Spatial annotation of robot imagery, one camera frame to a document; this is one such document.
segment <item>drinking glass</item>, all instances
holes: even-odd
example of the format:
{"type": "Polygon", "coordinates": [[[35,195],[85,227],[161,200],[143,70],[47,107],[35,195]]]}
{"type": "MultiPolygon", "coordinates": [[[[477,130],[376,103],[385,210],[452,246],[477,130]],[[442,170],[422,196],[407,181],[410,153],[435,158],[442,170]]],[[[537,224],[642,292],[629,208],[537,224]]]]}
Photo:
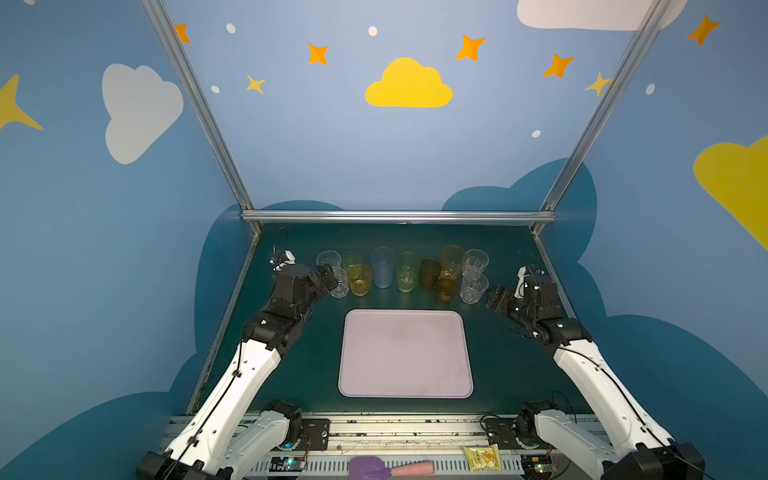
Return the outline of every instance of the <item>drinking glass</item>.
{"type": "Polygon", "coordinates": [[[459,296],[465,303],[472,305],[477,303],[488,289],[488,279],[482,273],[477,278],[464,277],[462,280],[462,291],[459,296]]]}
{"type": "Polygon", "coordinates": [[[339,255],[339,252],[335,250],[326,250],[317,256],[317,264],[341,266],[341,255],[339,255]]]}
{"type": "Polygon", "coordinates": [[[349,293],[349,278],[340,266],[333,267],[333,274],[339,280],[339,286],[330,291],[334,298],[344,298],[349,293]]]}
{"type": "Polygon", "coordinates": [[[477,249],[467,250],[464,254],[464,278],[477,278],[488,266],[488,255],[477,249]]]}
{"type": "Polygon", "coordinates": [[[373,267],[373,282],[378,288],[387,288],[392,285],[395,276],[395,251],[389,247],[375,248],[371,252],[371,266],[373,267]]]}
{"type": "Polygon", "coordinates": [[[419,256],[413,252],[402,252],[397,256],[395,263],[395,273],[397,277],[397,288],[408,293],[416,285],[416,275],[419,272],[419,256]]]}
{"type": "Polygon", "coordinates": [[[371,290],[371,281],[373,280],[373,270],[364,263],[350,265],[346,271],[349,281],[349,288],[357,296],[364,296],[371,290]]]}
{"type": "Polygon", "coordinates": [[[458,287],[456,286],[456,282],[453,280],[449,278],[441,278],[435,284],[435,289],[435,300],[446,304],[451,303],[453,297],[456,296],[456,290],[458,290],[458,287]]]}
{"type": "Polygon", "coordinates": [[[422,260],[422,264],[419,267],[419,285],[423,289],[431,289],[435,286],[438,277],[440,276],[440,262],[434,258],[425,258],[422,260]]]}
{"type": "Polygon", "coordinates": [[[456,280],[464,264],[464,249],[459,245],[448,245],[442,249],[440,278],[456,280]]]}
{"type": "Polygon", "coordinates": [[[341,256],[342,268],[348,269],[350,265],[357,265],[358,263],[365,263],[365,259],[360,252],[350,250],[341,256]]]}

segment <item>yellow snack packet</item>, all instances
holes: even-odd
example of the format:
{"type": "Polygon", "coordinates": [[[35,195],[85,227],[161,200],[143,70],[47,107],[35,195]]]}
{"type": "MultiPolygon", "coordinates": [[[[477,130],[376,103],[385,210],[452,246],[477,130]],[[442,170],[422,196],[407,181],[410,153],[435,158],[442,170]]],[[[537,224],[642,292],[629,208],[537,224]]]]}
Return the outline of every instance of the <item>yellow snack packet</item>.
{"type": "Polygon", "coordinates": [[[500,472],[502,470],[502,459],[495,443],[489,447],[464,447],[464,453],[467,455],[470,472],[475,470],[500,472]]]}

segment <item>pink handle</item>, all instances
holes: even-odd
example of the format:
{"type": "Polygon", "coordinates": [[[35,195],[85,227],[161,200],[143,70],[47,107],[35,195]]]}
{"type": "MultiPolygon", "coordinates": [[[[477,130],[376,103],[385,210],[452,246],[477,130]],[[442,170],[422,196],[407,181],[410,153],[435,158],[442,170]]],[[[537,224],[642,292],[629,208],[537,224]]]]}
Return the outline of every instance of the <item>pink handle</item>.
{"type": "Polygon", "coordinates": [[[432,475],[435,473],[435,465],[430,462],[403,465],[392,469],[393,477],[415,477],[417,475],[432,475]]]}

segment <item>yellow star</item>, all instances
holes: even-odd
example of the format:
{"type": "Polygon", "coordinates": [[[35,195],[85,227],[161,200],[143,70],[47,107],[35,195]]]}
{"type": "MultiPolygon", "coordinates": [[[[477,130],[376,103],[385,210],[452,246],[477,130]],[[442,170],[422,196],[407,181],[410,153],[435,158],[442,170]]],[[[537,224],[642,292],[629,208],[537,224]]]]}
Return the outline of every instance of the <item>yellow star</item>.
{"type": "Polygon", "coordinates": [[[192,43],[190,41],[190,38],[187,37],[187,24],[182,23],[180,25],[174,25],[176,27],[176,33],[179,34],[179,40],[183,41],[184,43],[192,43]]]}
{"type": "Polygon", "coordinates": [[[326,50],[328,50],[328,47],[316,47],[311,43],[309,45],[310,45],[310,63],[314,63],[318,61],[323,65],[328,65],[326,63],[326,50]]]}
{"type": "Polygon", "coordinates": [[[704,43],[704,39],[707,37],[707,35],[709,35],[710,32],[713,31],[719,24],[720,23],[710,22],[709,15],[705,15],[701,20],[698,28],[694,30],[694,33],[688,35],[686,40],[695,40],[699,42],[699,46],[701,46],[701,44],[704,43]]]}
{"type": "Polygon", "coordinates": [[[484,38],[478,38],[477,40],[472,40],[470,37],[463,35],[464,37],[464,45],[462,46],[462,50],[458,53],[456,56],[456,60],[460,60],[462,58],[471,58],[474,61],[478,60],[478,48],[480,48],[480,45],[482,42],[485,41],[484,38]]]}
{"type": "Polygon", "coordinates": [[[250,85],[246,90],[258,90],[260,94],[264,95],[264,92],[261,91],[261,84],[264,83],[264,80],[255,81],[250,75],[248,75],[248,80],[250,80],[250,85]]]}
{"type": "Polygon", "coordinates": [[[552,66],[544,72],[542,77],[547,77],[549,75],[557,75],[560,78],[563,78],[563,74],[565,73],[565,67],[568,66],[569,63],[571,63],[571,60],[573,60],[576,57],[570,57],[570,58],[560,58],[557,55],[555,55],[552,58],[552,66]]]}
{"type": "Polygon", "coordinates": [[[594,90],[594,91],[596,91],[598,93],[598,97],[599,97],[600,94],[603,93],[603,87],[609,81],[611,81],[610,78],[603,78],[603,74],[601,72],[598,72],[598,79],[595,80],[592,85],[590,85],[589,87],[585,88],[584,91],[594,90]]]}
{"type": "Polygon", "coordinates": [[[24,113],[16,104],[16,89],[18,88],[18,75],[8,80],[3,88],[0,88],[0,129],[12,121],[17,121],[32,128],[42,130],[38,122],[24,113]]]}

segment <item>blue cup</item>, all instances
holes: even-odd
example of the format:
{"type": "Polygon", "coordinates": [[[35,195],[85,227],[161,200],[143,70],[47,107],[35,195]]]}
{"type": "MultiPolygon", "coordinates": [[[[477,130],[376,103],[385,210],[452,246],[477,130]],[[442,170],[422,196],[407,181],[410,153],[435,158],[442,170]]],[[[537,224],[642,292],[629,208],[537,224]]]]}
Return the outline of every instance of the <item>blue cup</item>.
{"type": "Polygon", "coordinates": [[[395,278],[395,251],[389,247],[379,247],[371,252],[373,282],[378,288],[388,288],[395,278]]]}

